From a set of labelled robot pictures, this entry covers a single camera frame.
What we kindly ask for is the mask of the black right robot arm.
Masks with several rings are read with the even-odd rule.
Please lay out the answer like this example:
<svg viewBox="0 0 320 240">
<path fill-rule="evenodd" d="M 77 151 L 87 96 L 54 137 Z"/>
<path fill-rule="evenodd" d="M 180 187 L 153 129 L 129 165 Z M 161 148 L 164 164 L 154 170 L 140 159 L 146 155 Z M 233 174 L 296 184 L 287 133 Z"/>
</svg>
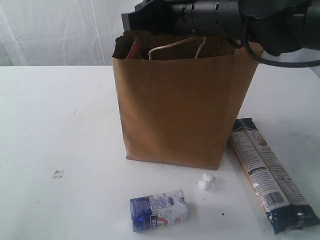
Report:
<svg viewBox="0 0 320 240">
<path fill-rule="evenodd" d="M 318 0 L 144 0 L 121 18 L 125 31 L 246 37 L 273 56 L 320 48 Z"/>
</svg>

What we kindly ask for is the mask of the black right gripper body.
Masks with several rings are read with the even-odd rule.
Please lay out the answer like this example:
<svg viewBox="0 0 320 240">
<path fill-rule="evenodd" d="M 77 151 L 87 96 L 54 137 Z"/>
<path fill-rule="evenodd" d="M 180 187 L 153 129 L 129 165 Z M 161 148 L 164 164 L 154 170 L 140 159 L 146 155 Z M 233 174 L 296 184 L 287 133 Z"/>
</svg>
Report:
<svg viewBox="0 0 320 240">
<path fill-rule="evenodd" d="M 244 30 L 237 0 L 144 0 L 121 18 L 126 32 L 240 38 Z"/>
</svg>

